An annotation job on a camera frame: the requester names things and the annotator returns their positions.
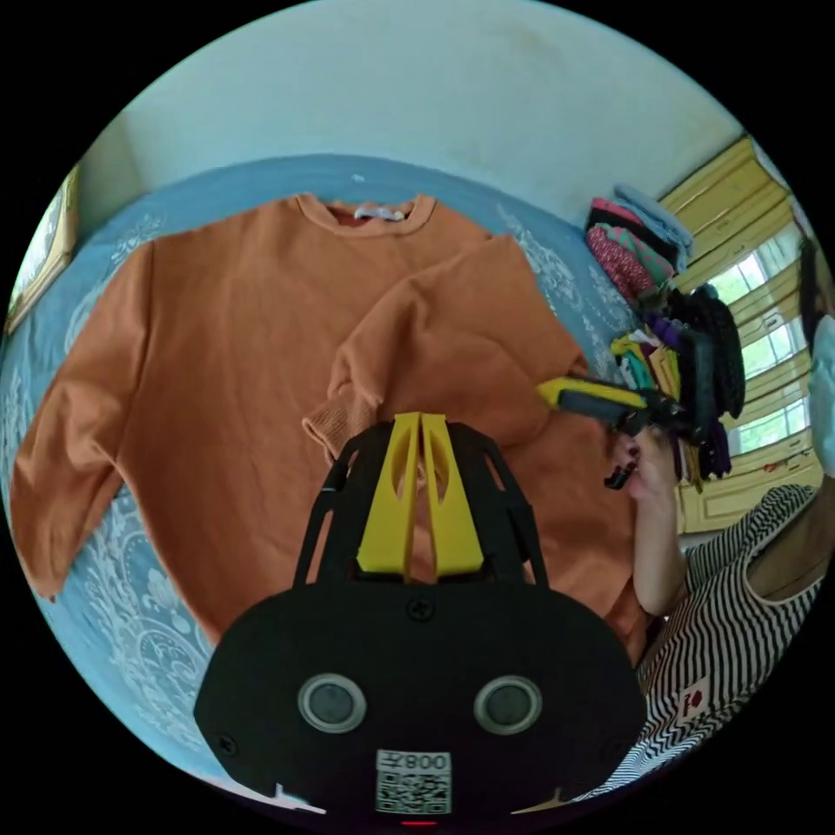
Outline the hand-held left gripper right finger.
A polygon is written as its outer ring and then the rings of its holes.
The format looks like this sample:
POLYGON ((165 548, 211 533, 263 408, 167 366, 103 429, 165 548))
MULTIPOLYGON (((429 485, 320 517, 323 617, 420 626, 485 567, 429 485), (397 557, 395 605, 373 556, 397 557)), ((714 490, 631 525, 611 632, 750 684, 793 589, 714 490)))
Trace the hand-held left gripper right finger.
POLYGON ((476 575, 484 556, 445 416, 423 414, 421 431, 436 580, 476 575))

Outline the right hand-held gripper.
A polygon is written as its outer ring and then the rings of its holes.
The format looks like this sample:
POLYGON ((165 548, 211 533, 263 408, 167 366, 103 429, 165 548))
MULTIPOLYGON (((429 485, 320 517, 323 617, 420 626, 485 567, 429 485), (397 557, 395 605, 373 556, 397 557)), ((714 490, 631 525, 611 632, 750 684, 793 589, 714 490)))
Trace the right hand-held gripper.
MULTIPOLYGON (((669 397, 640 395, 629 388, 587 377, 561 377, 558 383, 541 384, 537 391, 551 409, 615 425, 614 434, 622 432, 635 437, 648 427, 665 432, 671 442, 678 480, 677 435, 687 429, 687 423, 683 408, 669 397)), ((609 490, 620 491, 626 489, 628 477, 627 471, 613 463, 604 485, 609 490)))

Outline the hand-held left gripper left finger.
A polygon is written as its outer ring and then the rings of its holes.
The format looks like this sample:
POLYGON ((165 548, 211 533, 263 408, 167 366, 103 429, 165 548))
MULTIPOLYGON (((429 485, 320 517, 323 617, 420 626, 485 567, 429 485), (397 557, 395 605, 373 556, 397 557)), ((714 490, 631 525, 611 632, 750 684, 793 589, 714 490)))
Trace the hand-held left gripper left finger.
POLYGON ((411 574, 417 495, 420 414, 395 416, 357 552, 362 573, 411 574))

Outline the person's right hand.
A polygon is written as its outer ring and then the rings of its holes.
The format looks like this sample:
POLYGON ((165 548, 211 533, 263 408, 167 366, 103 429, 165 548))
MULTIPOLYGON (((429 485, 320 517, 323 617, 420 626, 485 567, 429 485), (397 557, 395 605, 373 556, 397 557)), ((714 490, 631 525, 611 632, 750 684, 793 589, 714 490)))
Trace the person's right hand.
POLYGON ((667 434, 654 427, 635 437, 617 432, 612 436, 611 454, 613 463, 629 473, 625 487, 638 516, 676 529, 678 480, 667 434))

